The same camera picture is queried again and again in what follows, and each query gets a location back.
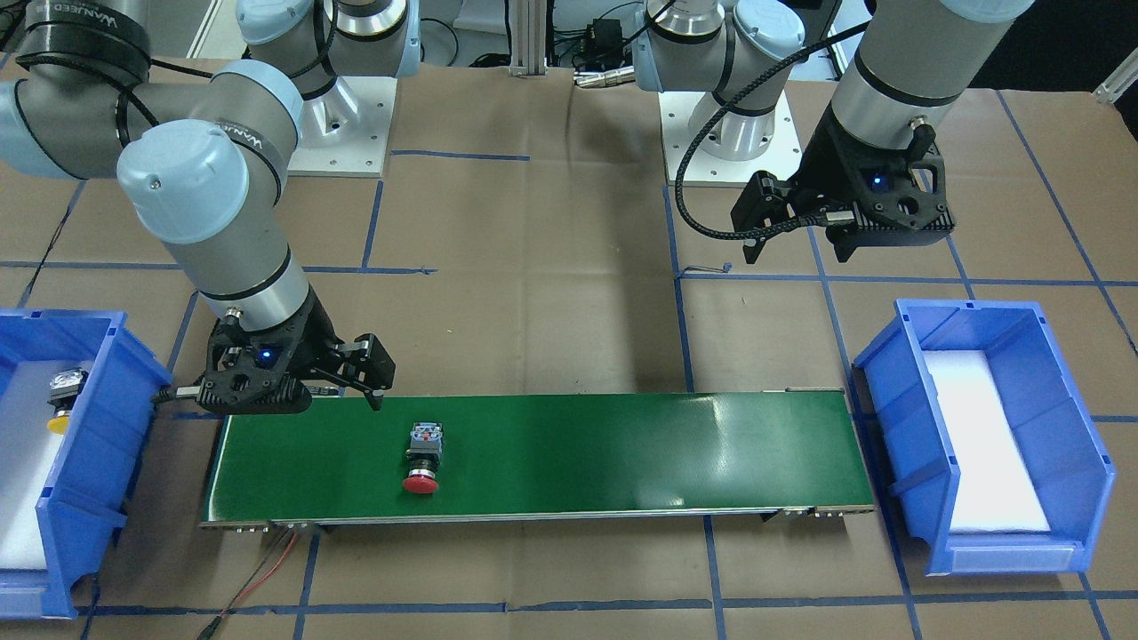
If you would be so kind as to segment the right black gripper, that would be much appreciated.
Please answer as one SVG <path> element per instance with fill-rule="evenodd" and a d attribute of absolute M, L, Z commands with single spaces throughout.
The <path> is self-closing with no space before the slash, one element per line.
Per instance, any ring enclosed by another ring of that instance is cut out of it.
<path fill-rule="evenodd" d="M 374 411 L 391 389 L 396 364 L 374 333 L 344 343 L 310 289 L 296 313 L 267 331 L 248 333 L 233 317 L 216 321 L 196 403 L 212 413 L 286 415 L 310 408 L 306 380 L 358 389 Z"/>

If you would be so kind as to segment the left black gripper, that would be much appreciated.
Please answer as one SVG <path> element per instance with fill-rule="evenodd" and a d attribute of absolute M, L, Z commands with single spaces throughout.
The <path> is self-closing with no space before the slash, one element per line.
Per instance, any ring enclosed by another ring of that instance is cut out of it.
<path fill-rule="evenodd" d="M 838 263 L 848 263 L 861 247 L 927 246 L 956 229 L 943 171 L 933 125 L 907 130 L 900 149 L 882 149 L 846 132 L 828 107 L 802 156 L 801 187 L 757 171 L 732 207 L 731 220 L 736 233 L 764 231 L 744 240 L 748 264 L 757 262 L 773 236 L 801 227 L 794 212 L 805 194 L 801 188 L 853 207 L 853 221 L 826 230 Z"/>

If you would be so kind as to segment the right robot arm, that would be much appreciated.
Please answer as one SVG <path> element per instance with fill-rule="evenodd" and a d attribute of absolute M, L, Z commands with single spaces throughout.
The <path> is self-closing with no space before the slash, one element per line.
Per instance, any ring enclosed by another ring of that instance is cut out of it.
<path fill-rule="evenodd" d="M 343 340 L 274 208 L 302 145 L 341 140 L 358 108 L 318 99 L 347 76 L 421 64 L 415 1 L 240 1 L 249 56 L 206 84 L 159 84 L 145 1 L 26 1 L 3 84 L 3 161 L 28 175 L 115 179 L 217 317 L 192 397 L 223 415 L 298 413 L 310 381 L 358 389 L 379 410 L 396 366 L 373 333 Z"/>

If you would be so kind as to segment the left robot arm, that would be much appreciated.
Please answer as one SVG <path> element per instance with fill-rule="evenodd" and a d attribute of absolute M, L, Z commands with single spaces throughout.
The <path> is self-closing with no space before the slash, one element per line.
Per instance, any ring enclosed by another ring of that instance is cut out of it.
<path fill-rule="evenodd" d="M 955 230 L 935 133 L 1028 1 L 879 1 L 869 20 L 808 42 L 780 1 L 646 1 L 630 64 L 648 91 L 695 91 L 688 142 L 674 179 L 693 230 L 741 243 L 754 263 L 774 236 L 823 227 L 838 260 L 861 247 L 927 246 Z M 798 61 L 848 36 L 853 57 L 795 172 L 757 170 L 732 207 L 731 229 L 700 223 L 684 182 L 699 151 L 760 156 Z"/>

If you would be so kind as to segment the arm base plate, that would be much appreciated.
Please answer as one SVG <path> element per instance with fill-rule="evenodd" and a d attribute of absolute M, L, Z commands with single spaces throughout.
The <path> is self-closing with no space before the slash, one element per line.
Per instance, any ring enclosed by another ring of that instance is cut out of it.
<path fill-rule="evenodd" d="M 718 108 L 711 93 L 663 92 L 659 97 L 667 182 L 673 184 L 692 139 Z M 709 132 L 685 172 L 686 186 L 743 187 L 757 171 L 780 179 L 799 169 L 801 145 L 785 95 L 759 116 L 735 113 Z"/>
<path fill-rule="evenodd" d="M 382 177 L 396 105 L 395 77 L 343 76 L 302 104 L 290 177 Z"/>

